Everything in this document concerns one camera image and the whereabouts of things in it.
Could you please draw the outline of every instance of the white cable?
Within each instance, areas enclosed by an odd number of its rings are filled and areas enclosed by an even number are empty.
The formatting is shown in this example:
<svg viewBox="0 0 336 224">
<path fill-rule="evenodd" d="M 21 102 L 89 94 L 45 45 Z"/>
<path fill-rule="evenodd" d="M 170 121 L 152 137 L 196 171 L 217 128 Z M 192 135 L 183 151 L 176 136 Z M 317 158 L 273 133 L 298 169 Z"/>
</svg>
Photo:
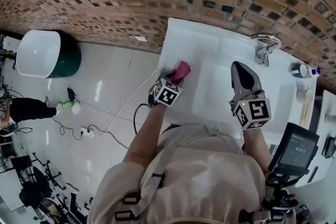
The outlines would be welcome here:
<svg viewBox="0 0 336 224">
<path fill-rule="evenodd" d="M 128 97 L 128 99 L 126 100 L 125 104 L 121 107 L 121 109 L 119 110 L 117 116 L 113 119 L 113 121 L 111 121 L 109 127 L 108 127 L 107 130 L 104 132 L 104 134 L 103 134 L 103 135 L 97 135 L 97 134 L 95 134 L 96 136 L 103 137 L 104 135 L 106 135 L 106 133 L 107 133 L 108 130 L 110 129 L 112 123 L 119 117 L 119 114 L 120 114 L 121 110 L 124 108 L 124 106 L 127 104 L 127 102 L 128 102 L 128 101 L 132 98 L 132 96 L 133 96 L 133 95 L 140 89 L 141 86 L 143 86 L 146 82 L 148 82 L 148 81 L 152 78 L 152 76 L 153 76 L 155 73 L 156 73 L 156 70 L 154 70 L 154 72 L 149 76 L 149 78 L 147 78 L 143 83 L 141 83 L 141 84 L 139 85 L 139 87 L 137 87 L 137 89 L 130 95 L 130 97 Z"/>
</svg>

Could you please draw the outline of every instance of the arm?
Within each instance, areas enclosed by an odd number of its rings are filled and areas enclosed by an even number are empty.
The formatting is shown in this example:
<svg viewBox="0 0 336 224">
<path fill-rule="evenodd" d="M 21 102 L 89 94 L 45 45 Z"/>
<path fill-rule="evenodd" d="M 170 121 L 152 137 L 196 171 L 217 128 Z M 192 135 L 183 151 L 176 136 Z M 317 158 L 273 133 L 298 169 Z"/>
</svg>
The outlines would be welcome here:
<svg viewBox="0 0 336 224">
<path fill-rule="evenodd" d="M 268 165 L 272 160 L 272 156 L 261 129 L 243 130 L 243 136 L 246 154 L 256 160 L 267 180 L 270 174 Z"/>
<path fill-rule="evenodd" d="M 137 163 L 146 168 L 154 159 L 166 108 L 166 106 L 158 104 L 151 109 L 133 139 L 123 162 Z"/>
<path fill-rule="evenodd" d="M 7 99 L 7 104 L 6 104 L 6 114 L 4 118 L 0 119 L 0 125 L 1 126 L 6 126 L 9 123 L 9 118 L 10 118 L 10 111 L 9 108 L 11 107 L 12 99 L 8 98 Z"/>
</svg>

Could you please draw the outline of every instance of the buckle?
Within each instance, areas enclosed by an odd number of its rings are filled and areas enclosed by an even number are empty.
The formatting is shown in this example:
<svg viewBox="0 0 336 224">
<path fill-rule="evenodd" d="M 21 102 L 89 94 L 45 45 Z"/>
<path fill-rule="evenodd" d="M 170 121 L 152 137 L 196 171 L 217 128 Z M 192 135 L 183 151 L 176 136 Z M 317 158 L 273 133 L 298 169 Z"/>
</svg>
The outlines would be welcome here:
<svg viewBox="0 0 336 224">
<path fill-rule="evenodd" d="M 159 189 L 159 188 L 162 188 L 162 187 L 163 187 L 164 174 L 159 175 L 159 174 L 155 174 L 155 173 L 153 173 L 152 177 L 154 177 L 154 176 L 161 177 L 160 183 L 159 183 L 159 185 L 158 185 L 157 188 L 158 188 L 158 189 Z"/>
<path fill-rule="evenodd" d="M 124 196 L 122 203 L 124 205 L 137 205 L 141 199 L 141 195 L 139 192 L 136 193 L 128 193 Z"/>
<path fill-rule="evenodd" d="M 117 211 L 114 214 L 116 221 L 138 220 L 139 216 L 135 216 L 131 210 Z"/>
</svg>

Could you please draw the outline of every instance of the screen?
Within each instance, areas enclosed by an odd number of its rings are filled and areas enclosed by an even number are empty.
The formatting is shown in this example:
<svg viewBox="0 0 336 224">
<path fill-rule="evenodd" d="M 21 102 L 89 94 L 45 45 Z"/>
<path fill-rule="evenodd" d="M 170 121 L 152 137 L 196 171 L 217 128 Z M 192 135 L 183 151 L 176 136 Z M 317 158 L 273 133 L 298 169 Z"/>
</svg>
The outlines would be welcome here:
<svg viewBox="0 0 336 224">
<path fill-rule="evenodd" d="M 280 163 L 305 168 L 310 161 L 315 142 L 293 134 Z"/>
</svg>

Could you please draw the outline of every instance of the white tile floor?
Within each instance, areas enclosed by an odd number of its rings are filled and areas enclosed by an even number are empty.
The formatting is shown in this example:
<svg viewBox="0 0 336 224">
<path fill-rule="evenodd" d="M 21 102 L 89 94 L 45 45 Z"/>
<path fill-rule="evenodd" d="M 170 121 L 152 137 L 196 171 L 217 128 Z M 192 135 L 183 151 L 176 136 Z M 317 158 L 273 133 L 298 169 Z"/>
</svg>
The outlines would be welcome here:
<svg viewBox="0 0 336 224">
<path fill-rule="evenodd" d="M 67 88 L 72 88 L 81 103 L 80 113 L 73 114 L 70 109 L 63 108 L 55 119 L 64 126 L 74 128 L 77 138 L 80 138 L 82 126 L 95 124 L 99 129 L 106 130 L 128 97 L 156 69 L 160 57 L 147 52 L 96 44 L 81 43 L 80 48 L 81 66 L 70 78 L 22 77 L 12 70 L 12 61 L 6 61 L 2 71 L 9 89 L 18 91 L 24 97 L 42 101 L 48 96 L 51 105 L 66 101 Z M 154 76 L 129 100 L 109 129 L 126 146 L 135 135 L 132 123 L 134 110 L 140 103 L 146 102 L 153 81 Z M 136 117 L 137 129 L 141 127 L 147 113 L 147 108 L 139 110 Z M 121 162 L 126 153 L 126 149 L 109 134 L 93 138 L 83 136 L 79 141 L 70 131 L 61 136 L 59 125 L 52 119 L 19 124 L 19 127 L 23 126 L 34 130 L 13 137 L 15 145 L 22 145 L 23 151 L 29 155 L 36 152 L 43 162 L 50 160 L 53 170 L 62 172 L 60 183 L 71 182 L 80 189 L 78 204 L 81 208 L 95 194 L 105 171 Z"/>
</svg>

